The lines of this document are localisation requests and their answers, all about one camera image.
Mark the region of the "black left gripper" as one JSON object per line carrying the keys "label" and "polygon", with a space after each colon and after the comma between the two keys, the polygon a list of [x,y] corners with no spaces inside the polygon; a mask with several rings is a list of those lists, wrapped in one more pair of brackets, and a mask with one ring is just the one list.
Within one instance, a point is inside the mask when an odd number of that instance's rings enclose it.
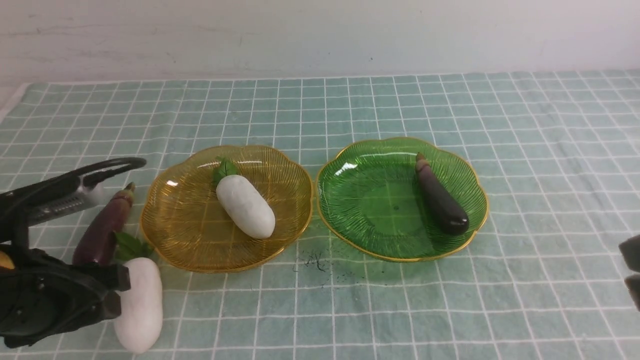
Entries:
{"label": "black left gripper", "polygon": [[1,337],[7,348],[33,346],[121,316],[131,289],[123,264],[70,265],[39,249],[1,246]]}

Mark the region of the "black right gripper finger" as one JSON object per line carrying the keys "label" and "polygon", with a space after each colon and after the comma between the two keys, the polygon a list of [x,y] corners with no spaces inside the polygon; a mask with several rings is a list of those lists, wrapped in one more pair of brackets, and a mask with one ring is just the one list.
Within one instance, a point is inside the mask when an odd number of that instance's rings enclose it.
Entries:
{"label": "black right gripper finger", "polygon": [[625,285],[634,306],[640,311],[640,274],[633,274],[625,278]]}
{"label": "black right gripper finger", "polygon": [[640,235],[634,235],[618,245],[627,268],[640,273]]}

